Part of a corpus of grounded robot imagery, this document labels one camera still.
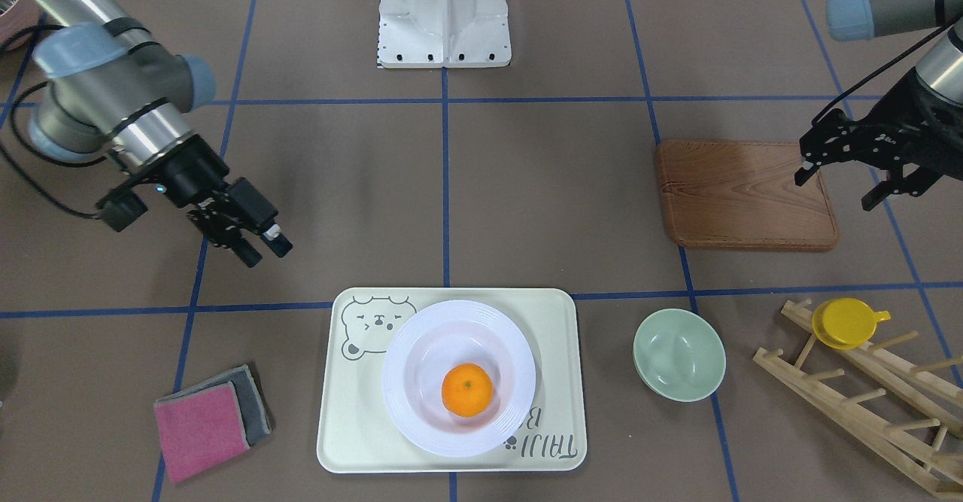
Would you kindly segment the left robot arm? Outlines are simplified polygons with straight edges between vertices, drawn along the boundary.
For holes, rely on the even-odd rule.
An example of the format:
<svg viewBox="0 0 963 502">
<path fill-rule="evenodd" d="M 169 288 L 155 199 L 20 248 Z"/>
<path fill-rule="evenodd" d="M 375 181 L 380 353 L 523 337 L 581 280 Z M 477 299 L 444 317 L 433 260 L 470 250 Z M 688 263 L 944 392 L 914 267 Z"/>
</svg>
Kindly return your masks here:
<svg viewBox="0 0 963 502">
<path fill-rule="evenodd" d="M 823 166 L 850 160 L 886 173 L 862 197 L 870 211 L 888 196 L 918 197 L 940 178 L 962 176 L 962 0 L 828 0 L 836 41 L 922 31 L 928 52 L 869 111 L 849 119 L 835 99 L 799 139 L 794 174 L 805 185 Z"/>
</svg>

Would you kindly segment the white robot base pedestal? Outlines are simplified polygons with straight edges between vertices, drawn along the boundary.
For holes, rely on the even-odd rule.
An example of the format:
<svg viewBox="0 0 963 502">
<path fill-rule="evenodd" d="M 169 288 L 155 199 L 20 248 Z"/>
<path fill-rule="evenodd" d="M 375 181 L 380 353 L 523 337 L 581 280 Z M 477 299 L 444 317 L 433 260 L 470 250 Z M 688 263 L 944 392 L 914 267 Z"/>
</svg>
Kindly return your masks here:
<svg viewBox="0 0 963 502">
<path fill-rule="evenodd" d="M 501 68 L 512 62 L 508 0 L 381 0 L 376 63 Z"/>
</svg>

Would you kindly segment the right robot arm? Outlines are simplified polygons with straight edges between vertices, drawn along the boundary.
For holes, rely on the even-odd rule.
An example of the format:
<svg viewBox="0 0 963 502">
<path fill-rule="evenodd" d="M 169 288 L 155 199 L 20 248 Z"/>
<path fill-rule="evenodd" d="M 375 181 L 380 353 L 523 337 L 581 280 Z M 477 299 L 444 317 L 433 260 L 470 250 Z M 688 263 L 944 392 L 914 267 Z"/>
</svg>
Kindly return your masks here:
<svg viewBox="0 0 963 502">
<path fill-rule="evenodd" d="M 125 174 L 92 220 L 123 231 L 147 211 L 135 188 L 151 185 L 246 266 L 261 260 L 247 233 L 278 257 L 292 251 L 276 207 L 250 181 L 228 183 L 229 167 L 189 124 L 216 93 L 203 59 L 173 55 L 114 0 L 35 1 L 59 21 L 33 55 L 46 76 L 28 125 L 35 152 L 66 166 L 113 160 Z"/>
</svg>

